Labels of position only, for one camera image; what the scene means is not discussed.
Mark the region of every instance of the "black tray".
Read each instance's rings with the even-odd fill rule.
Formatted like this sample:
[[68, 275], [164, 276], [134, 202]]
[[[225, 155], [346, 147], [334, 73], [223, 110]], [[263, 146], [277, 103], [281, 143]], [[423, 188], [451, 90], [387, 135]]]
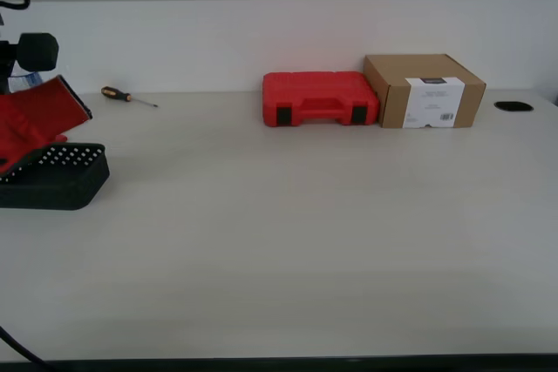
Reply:
[[80, 209], [109, 175], [103, 145], [51, 144], [32, 163], [0, 178], [0, 208]]

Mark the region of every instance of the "white label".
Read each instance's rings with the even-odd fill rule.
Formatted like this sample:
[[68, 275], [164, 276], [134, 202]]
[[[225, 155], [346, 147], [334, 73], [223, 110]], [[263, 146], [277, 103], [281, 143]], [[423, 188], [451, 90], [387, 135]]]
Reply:
[[465, 84], [458, 78], [408, 78], [404, 128], [452, 127]]

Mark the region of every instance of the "white wall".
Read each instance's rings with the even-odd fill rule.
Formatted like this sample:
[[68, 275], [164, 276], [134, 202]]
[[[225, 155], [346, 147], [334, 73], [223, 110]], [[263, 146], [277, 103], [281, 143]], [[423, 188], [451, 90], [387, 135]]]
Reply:
[[558, 86], [558, 0], [39, 0], [3, 38], [49, 31], [79, 92], [257, 90], [269, 71], [446, 52], [490, 88]]

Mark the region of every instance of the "red cover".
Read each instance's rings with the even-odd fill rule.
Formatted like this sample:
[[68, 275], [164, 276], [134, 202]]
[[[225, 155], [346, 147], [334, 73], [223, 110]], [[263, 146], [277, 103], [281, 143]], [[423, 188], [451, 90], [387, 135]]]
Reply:
[[36, 151], [91, 117], [62, 76], [0, 96], [0, 175], [31, 162]]
[[263, 121], [269, 126], [296, 126], [313, 118], [369, 125], [378, 117], [378, 98], [357, 71], [269, 73], [262, 90]]

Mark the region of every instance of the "screwdriver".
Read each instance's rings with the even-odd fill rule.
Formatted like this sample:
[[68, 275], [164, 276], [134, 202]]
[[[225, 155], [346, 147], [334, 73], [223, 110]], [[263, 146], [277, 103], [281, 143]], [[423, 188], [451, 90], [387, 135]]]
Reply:
[[109, 99], [123, 100], [124, 102], [131, 102], [133, 100], [134, 102], [140, 102], [141, 104], [149, 105], [152, 106], [153, 108], [159, 107], [158, 105], [151, 104], [149, 102], [146, 102], [145, 100], [136, 99], [136, 98], [132, 99], [132, 95], [130, 93], [124, 93], [123, 91], [119, 91], [118, 89], [115, 89], [111, 86], [105, 86], [104, 88], [102, 88], [101, 93], [103, 93], [103, 95]]

